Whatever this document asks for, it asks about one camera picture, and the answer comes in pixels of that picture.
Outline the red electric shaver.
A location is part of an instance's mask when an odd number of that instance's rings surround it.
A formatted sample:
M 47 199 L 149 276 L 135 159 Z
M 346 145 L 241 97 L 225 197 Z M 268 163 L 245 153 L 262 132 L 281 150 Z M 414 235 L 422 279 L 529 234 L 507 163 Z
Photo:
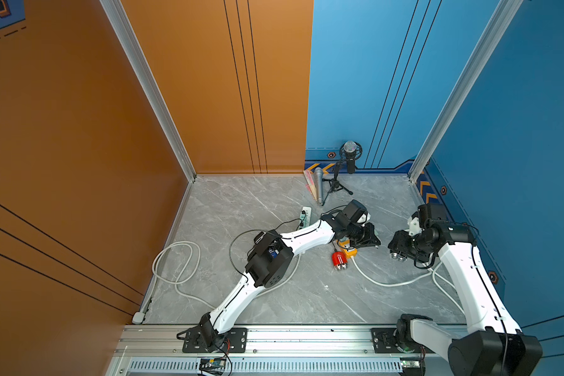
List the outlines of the red electric shaver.
M 335 269 L 342 270 L 347 268 L 347 258 L 344 252 L 334 252 L 332 254 L 332 263 Z

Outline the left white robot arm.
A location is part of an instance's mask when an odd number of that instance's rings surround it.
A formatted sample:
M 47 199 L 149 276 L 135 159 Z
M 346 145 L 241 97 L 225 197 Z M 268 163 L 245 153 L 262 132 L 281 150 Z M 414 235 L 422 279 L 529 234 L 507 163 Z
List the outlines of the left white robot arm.
M 293 258 L 343 238 L 355 249 L 381 244 L 372 223 L 342 224 L 332 216 L 324 216 L 315 224 L 291 233 L 270 230 L 260 236 L 249 252 L 241 280 L 214 310 L 201 317 L 197 325 L 201 346 L 208 352 L 222 349 L 227 332 L 241 313 L 260 293 L 282 280 Z

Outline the black electric shaver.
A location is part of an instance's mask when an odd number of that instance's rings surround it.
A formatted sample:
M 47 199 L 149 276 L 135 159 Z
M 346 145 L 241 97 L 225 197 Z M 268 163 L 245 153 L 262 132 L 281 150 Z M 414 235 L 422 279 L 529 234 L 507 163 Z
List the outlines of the black electric shaver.
M 404 262 L 405 259 L 406 259 L 401 253 L 398 253 L 398 252 L 391 252 L 391 253 L 390 253 L 390 257 L 391 257 L 392 259 L 398 260 L 398 261 L 400 261 L 400 262 Z

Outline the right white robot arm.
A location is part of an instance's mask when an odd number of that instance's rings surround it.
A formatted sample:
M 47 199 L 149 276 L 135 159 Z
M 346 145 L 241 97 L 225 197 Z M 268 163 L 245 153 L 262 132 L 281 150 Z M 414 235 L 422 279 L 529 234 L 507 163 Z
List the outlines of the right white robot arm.
M 399 230 L 389 252 L 416 263 L 441 261 L 462 304 L 468 334 L 443 329 L 427 316 L 404 314 L 396 344 L 406 353 L 424 348 L 446 360 L 455 375 L 531 375 L 543 356 L 534 336 L 524 335 L 484 268 L 472 228 L 426 220 L 419 231 Z

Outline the yellow power strip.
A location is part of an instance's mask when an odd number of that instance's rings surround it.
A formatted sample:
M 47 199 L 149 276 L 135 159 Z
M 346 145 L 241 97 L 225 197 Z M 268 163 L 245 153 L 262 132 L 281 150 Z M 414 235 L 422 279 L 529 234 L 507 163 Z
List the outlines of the yellow power strip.
M 343 238 L 337 241 L 337 248 L 347 259 L 350 259 L 357 254 L 357 249 L 351 245 L 349 238 Z

